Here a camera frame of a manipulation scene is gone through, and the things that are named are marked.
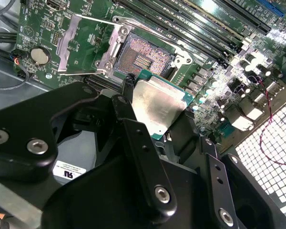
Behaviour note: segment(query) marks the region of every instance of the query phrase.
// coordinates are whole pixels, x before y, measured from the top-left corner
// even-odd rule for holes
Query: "metal mesh grille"
[[[264,132],[263,149],[276,161],[286,163],[286,106],[273,116],[273,123]],[[259,139],[266,124],[243,141],[236,151],[244,166],[267,194],[276,193],[281,203],[286,202],[286,166],[277,165],[262,154]]]

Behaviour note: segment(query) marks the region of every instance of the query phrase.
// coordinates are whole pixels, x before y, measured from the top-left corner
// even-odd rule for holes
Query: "black ram slot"
[[[137,6],[132,5],[131,2],[129,2],[128,0],[118,0],[118,2],[120,2],[120,4],[122,6],[124,6],[125,8],[131,9],[135,13],[138,13],[138,14],[142,15],[143,17],[149,19],[150,21],[154,22],[155,24],[159,25],[160,27],[162,27],[161,29],[167,31],[168,33],[174,34],[174,36],[176,36],[178,39],[184,41],[187,44],[190,44],[191,46],[200,50],[202,53],[206,54],[207,56],[210,56],[217,61],[220,60],[220,62],[222,62],[222,61],[225,62],[224,58],[222,56],[220,56],[219,54],[216,54],[213,51],[211,51],[211,50],[205,48],[204,46],[200,45],[199,43],[196,43],[196,42],[186,38],[183,34],[177,32],[176,30],[172,30],[172,27],[168,26],[165,23],[162,23],[157,18],[154,18],[153,16],[146,14],[146,12],[144,12],[142,9],[138,8]]]
[[[149,0],[138,0],[141,3],[143,3],[144,5],[150,7],[151,9],[153,9],[154,11],[156,11],[157,13],[159,13],[159,15],[161,15],[163,18],[165,18],[165,20],[171,20],[170,23],[174,24],[174,17],[171,17],[171,15],[165,14],[163,11],[163,9],[159,8],[158,5],[154,4],[153,2],[149,1]],[[230,52],[229,50],[225,49],[223,46],[220,46],[219,44],[217,44],[216,42],[214,42],[213,40],[211,40],[210,38],[206,37],[204,34],[201,34],[195,30],[193,30],[192,28],[190,28],[189,26],[187,26],[184,23],[180,23],[180,20],[178,20],[179,23],[177,22],[178,25],[181,26],[182,29],[184,29],[187,33],[189,33],[190,35],[192,35],[193,37],[195,37],[196,39],[200,40],[201,42],[205,42],[207,44],[209,44],[210,46],[212,46],[212,48],[214,50],[216,50],[219,53],[222,53],[224,56],[226,55],[233,55],[232,52]]]
[[[230,47],[232,50],[235,50],[237,53],[240,52],[241,48],[239,45],[237,45],[234,41],[232,41],[231,39],[224,36],[224,34],[221,34],[220,32],[218,32],[217,30],[215,30],[211,26],[205,24],[204,22],[202,22],[201,20],[196,18],[194,15],[191,15],[190,13],[184,11],[181,7],[174,5],[169,0],[159,0],[159,1],[162,2],[163,4],[167,5],[171,9],[173,9],[175,11],[175,14],[180,15],[180,17],[186,18],[187,20],[189,20],[190,22],[192,22],[196,26],[198,26],[200,29],[207,31],[208,33],[212,34],[213,36],[218,37],[219,39],[224,41],[226,43],[226,45],[228,47]],[[231,37],[233,37],[234,39],[236,39],[240,42],[240,40],[237,37],[235,37],[234,34],[231,34],[229,31],[226,31],[220,25],[216,24],[214,21],[210,20],[208,17],[205,17],[204,15],[202,15],[199,11],[195,12],[195,13],[198,14],[199,16],[203,17],[204,19],[206,19],[209,23],[211,23],[218,30],[222,31],[223,33],[228,33]]]
[[[216,4],[227,10],[231,15],[236,16],[238,19],[251,26],[253,29],[267,35],[271,28],[263,23],[261,20],[253,16],[252,14],[245,11],[239,5],[231,0],[213,0]]]
[[[171,8],[179,11],[180,13],[182,13],[183,15],[185,15],[186,17],[188,17],[188,18],[190,18],[192,20],[195,20],[197,18],[194,15],[192,15],[190,12],[194,12],[194,13],[198,14],[203,19],[205,19],[210,24],[212,24],[214,27],[216,27],[218,30],[222,31],[223,33],[229,34],[231,37],[233,37],[234,39],[236,39],[239,42],[241,42],[241,40],[243,39],[243,35],[235,32],[233,29],[229,28],[229,26],[227,26],[227,25],[222,26],[222,25],[216,23],[212,19],[210,19],[207,16],[205,16],[204,14],[202,14],[199,10],[190,7],[187,4],[185,4],[185,3],[182,3],[182,2],[179,2],[179,1],[174,1],[174,0],[160,0],[160,1],[164,2],[165,4],[169,5]]]

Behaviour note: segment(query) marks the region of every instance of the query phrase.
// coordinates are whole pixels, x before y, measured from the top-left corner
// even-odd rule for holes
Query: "electronic components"
[[[241,64],[241,66],[242,66],[242,68],[244,69],[245,72],[249,72],[249,71],[254,69],[254,66],[249,64],[248,62],[243,62]]]
[[[265,76],[271,75],[271,71],[261,64],[257,66],[257,69],[260,70]]]
[[[232,126],[241,131],[252,130],[254,127],[253,122],[243,116],[235,105],[230,106],[229,109],[226,110],[225,116],[228,118]]]
[[[50,62],[51,54],[46,48],[36,46],[31,50],[31,58],[36,65],[45,65]]]
[[[254,105],[248,98],[244,98],[239,103],[239,106],[242,108],[244,114],[254,121],[264,113],[261,108],[259,108],[257,105]]]
[[[275,77],[275,78],[282,78],[283,77],[283,73],[278,70],[278,69],[274,69],[272,71],[272,75]]]
[[[225,104],[224,104],[224,102],[222,100],[218,99],[216,102],[217,102],[217,104],[218,104],[220,109],[224,109]]]
[[[221,112],[217,112],[217,116],[221,122],[223,122],[225,120],[225,117]]]

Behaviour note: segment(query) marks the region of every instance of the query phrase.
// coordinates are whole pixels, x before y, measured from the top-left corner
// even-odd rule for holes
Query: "sticker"
[[[87,170],[62,161],[56,161],[53,174],[68,180],[73,180],[84,174]]]

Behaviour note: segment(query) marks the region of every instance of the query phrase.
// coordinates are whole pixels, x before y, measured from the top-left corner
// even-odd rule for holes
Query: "screw hole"
[[[142,146],[142,149],[147,152],[149,150],[149,148],[147,146]]]
[[[223,180],[220,179],[220,178],[217,178],[217,181],[218,181],[220,184],[223,184],[223,183],[224,183]]]

